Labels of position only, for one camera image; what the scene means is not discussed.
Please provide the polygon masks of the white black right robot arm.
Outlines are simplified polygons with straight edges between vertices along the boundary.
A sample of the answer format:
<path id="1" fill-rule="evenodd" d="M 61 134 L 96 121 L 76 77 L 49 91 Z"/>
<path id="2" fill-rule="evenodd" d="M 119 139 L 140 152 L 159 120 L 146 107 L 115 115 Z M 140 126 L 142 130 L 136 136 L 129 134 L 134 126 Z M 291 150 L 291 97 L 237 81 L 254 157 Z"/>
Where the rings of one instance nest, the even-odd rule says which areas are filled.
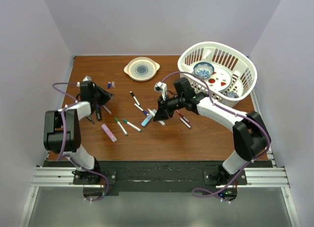
<path id="1" fill-rule="evenodd" d="M 233 134 L 234 151 L 219 166 L 214 175 L 217 181 L 230 184 L 235 180 L 236 173 L 269 148 L 271 139 L 259 113 L 240 112 L 214 102 L 209 91 L 196 92 L 186 77 L 175 80 L 173 85 L 176 94 L 170 97 L 166 83 L 155 84 L 154 90 L 160 93 L 155 121 L 170 119 L 176 109 L 185 108 L 218 122 Z"/>

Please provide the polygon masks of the white marker dark blue cap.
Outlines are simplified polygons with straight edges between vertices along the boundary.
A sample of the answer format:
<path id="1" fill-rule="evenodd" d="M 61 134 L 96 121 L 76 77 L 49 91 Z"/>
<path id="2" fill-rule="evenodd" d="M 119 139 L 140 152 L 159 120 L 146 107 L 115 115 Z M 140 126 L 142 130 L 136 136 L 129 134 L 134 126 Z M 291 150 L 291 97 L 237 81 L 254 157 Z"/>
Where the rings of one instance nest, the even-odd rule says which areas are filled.
<path id="1" fill-rule="evenodd" d="M 134 103 L 134 106 L 137 107 L 141 112 L 143 112 L 145 115 L 148 115 L 149 113 L 142 109 L 138 104 Z"/>

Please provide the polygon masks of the white marker black cap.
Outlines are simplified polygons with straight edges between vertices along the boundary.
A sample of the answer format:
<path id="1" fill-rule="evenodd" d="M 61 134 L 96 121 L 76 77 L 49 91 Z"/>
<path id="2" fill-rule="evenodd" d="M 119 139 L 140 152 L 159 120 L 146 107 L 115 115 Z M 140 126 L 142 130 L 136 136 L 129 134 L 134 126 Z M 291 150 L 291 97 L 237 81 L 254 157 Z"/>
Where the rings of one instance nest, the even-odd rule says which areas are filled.
<path id="1" fill-rule="evenodd" d="M 138 99 L 136 98 L 135 94 L 132 91 L 130 91 L 130 94 L 133 97 L 133 99 L 135 100 L 136 105 L 140 106 L 140 103 L 139 103 Z"/>

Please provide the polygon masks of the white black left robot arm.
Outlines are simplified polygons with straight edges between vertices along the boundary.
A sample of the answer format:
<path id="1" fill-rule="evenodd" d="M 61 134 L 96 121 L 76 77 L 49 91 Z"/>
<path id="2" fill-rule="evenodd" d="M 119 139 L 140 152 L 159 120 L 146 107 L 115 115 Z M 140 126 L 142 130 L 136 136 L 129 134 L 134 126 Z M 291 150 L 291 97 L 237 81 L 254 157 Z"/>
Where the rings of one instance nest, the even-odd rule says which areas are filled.
<path id="1" fill-rule="evenodd" d="M 90 77 L 73 83 L 79 87 L 79 95 L 72 97 L 74 103 L 55 111 L 45 112 L 43 143 L 47 151 L 58 155 L 58 160 L 66 158 L 75 167 L 74 175 L 90 184 L 100 181 L 108 183 L 100 170 L 99 162 L 90 155 L 81 143 L 79 121 L 93 113 L 101 117 L 101 106 L 105 105 L 113 94 L 94 83 Z"/>

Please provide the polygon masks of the white pen lavender cap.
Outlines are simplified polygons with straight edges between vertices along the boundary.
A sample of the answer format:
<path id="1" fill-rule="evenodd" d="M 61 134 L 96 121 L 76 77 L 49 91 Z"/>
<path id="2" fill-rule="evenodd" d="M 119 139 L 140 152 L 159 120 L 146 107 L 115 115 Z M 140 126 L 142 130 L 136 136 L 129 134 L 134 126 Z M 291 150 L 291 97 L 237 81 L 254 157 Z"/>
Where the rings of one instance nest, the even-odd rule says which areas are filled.
<path id="1" fill-rule="evenodd" d="M 149 111 L 150 114 L 152 114 L 153 117 L 156 116 L 156 113 L 155 113 L 154 111 L 150 110 L 149 108 L 148 108 L 148 111 Z M 160 121 L 158 121 L 158 122 L 159 122 L 162 126 L 165 126 L 165 122 L 164 122 L 164 121 L 160 120 Z"/>

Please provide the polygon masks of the red transparent pen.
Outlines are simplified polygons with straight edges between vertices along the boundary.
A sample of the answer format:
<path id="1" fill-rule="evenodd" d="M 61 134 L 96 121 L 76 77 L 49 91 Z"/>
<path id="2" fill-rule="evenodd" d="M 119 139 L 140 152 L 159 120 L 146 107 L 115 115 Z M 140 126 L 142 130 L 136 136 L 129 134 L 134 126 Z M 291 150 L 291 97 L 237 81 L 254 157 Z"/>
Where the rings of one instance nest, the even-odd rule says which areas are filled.
<path id="1" fill-rule="evenodd" d="M 189 125 L 191 125 L 191 122 L 190 122 L 179 110 L 176 110 L 176 113 L 177 113 L 183 120 L 185 120 Z"/>

